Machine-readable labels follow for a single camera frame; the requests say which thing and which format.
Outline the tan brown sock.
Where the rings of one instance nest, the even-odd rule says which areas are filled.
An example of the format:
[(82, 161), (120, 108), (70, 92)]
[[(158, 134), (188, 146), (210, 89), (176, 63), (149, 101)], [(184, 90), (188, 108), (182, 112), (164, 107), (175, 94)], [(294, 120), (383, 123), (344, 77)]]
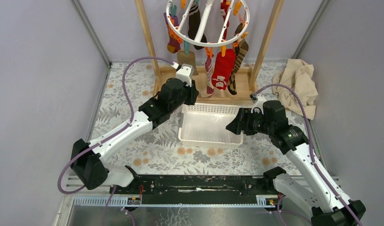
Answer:
[(184, 49), (179, 50), (176, 54), (177, 57), (177, 62), (182, 65), (182, 64), (188, 64), (192, 66), (194, 69), (193, 76), (199, 75), (197, 68), (196, 68), (196, 56), (195, 53), (191, 50), (188, 51), (188, 54)]

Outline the red santa bear sock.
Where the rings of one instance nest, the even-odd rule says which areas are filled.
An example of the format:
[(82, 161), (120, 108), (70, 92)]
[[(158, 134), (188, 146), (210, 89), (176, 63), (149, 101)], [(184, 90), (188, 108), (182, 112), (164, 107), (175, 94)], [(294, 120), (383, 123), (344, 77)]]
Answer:
[(232, 48), (226, 49), (224, 56), (222, 56), (221, 52), (217, 54), (214, 71), (211, 76), (211, 83), (215, 88), (219, 90), (225, 90), (227, 88), (235, 59), (235, 51)]

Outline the brown argyle sock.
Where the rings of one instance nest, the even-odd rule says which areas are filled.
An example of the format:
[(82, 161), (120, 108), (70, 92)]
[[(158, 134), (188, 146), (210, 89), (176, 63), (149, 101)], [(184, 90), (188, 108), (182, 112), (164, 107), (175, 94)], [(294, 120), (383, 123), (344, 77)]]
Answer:
[(230, 78), (227, 84), (228, 91), (232, 95), (237, 94), (235, 74), (239, 71), (240, 66), (248, 52), (248, 49), (249, 49), (249, 45), (247, 44), (246, 39), (241, 39), (238, 45), (234, 47), (236, 59), (234, 62), (232, 73), (230, 75)]

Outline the beige maroon toe sock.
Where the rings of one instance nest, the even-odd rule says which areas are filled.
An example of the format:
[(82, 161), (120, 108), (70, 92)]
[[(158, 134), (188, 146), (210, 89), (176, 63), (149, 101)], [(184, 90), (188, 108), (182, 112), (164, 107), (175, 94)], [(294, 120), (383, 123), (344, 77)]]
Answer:
[(205, 61), (205, 71), (206, 71), (206, 74), (207, 74), (207, 84), (206, 84), (206, 88), (203, 89), (201, 92), (200, 92), (200, 95), (202, 98), (207, 98), (207, 97), (210, 97), (214, 94), (214, 87), (211, 83), (211, 75), (212, 75), (212, 59), (208, 58), (206, 59)]

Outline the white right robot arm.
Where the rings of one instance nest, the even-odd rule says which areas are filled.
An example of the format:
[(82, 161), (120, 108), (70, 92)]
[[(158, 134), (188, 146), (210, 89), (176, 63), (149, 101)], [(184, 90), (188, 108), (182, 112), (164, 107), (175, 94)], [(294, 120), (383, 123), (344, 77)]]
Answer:
[(290, 125), (286, 110), (280, 101), (256, 102), (253, 108), (240, 108), (236, 117), (226, 126), (234, 134), (267, 135), (300, 171), (309, 189), (296, 183), (280, 167), (264, 173), (265, 192), (277, 191), (287, 196), (310, 217), (313, 226), (357, 226), (366, 208), (362, 201), (353, 201), (332, 179), (311, 153), (309, 139), (303, 131)]

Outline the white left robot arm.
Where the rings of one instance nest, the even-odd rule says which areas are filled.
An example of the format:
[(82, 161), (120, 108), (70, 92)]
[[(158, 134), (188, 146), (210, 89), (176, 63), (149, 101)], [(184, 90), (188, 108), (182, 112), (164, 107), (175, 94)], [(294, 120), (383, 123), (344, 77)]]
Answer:
[(105, 181), (112, 181), (126, 193), (134, 193), (139, 183), (135, 175), (128, 169), (111, 167), (107, 161), (124, 144), (167, 121), (178, 107), (194, 105), (198, 94), (195, 80), (188, 84), (180, 79), (170, 78), (156, 96), (138, 108), (132, 119), (100, 139), (89, 142), (77, 140), (72, 147), (70, 167), (84, 188), (93, 190)]

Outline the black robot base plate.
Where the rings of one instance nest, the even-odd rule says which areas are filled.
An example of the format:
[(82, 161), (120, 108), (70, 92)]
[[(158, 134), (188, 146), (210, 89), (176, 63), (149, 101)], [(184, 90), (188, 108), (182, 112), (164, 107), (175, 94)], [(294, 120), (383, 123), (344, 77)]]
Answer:
[(110, 188), (120, 195), (145, 196), (203, 196), (224, 197), (237, 195), (276, 196), (280, 193), (266, 177), (255, 176), (180, 176), (140, 175), (127, 187)]

